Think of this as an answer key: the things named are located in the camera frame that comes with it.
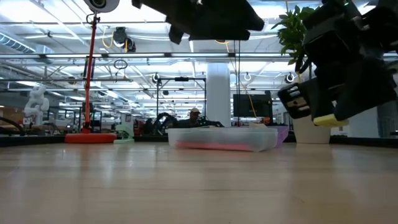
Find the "person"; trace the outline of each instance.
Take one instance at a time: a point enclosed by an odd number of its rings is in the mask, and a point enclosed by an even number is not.
[[[174,128],[194,128],[199,125],[198,118],[199,118],[200,111],[198,108],[192,108],[189,113],[189,119],[184,119],[176,122]]]

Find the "white planter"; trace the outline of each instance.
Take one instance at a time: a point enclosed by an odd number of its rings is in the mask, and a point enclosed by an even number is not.
[[[311,116],[293,119],[293,129],[297,143],[329,144],[330,128],[315,126]]]

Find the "purple object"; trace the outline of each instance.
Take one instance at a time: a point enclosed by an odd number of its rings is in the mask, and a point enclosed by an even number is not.
[[[276,143],[276,147],[281,146],[282,143],[287,138],[287,136],[289,135],[289,127],[288,126],[267,126],[267,127],[278,129],[278,140]]]

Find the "green leaves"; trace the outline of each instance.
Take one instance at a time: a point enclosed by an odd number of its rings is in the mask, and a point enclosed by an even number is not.
[[[297,61],[296,58],[290,59],[287,65],[293,65],[294,63],[296,63],[296,61]]]
[[[280,22],[275,24],[271,29],[282,25],[284,28],[278,30],[279,43],[283,45],[280,54],[288,54],[292,57],[288,65],[293,65],[297,62],[299,55],[303,54],[302,42],[304,40],[305,27],[302,23],[307,19],[316,9],[310,7],[303,7],[300,9],[298,6],[294,7],[293,11],[288,11],[283,15],[279,15]]]
[[[279,15],[279,19],[287,19],[288,18],[288,16],[286,16],[286,15]]]
[[[298,6],[294,7],[294,14],[299,15],[300,14],[300,8]]]

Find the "white column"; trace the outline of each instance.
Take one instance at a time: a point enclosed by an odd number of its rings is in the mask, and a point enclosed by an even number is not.
[[[219,121],[231,126],[231,90],[227,63],[207,65],[207,105],[206,115],[210,121]]]

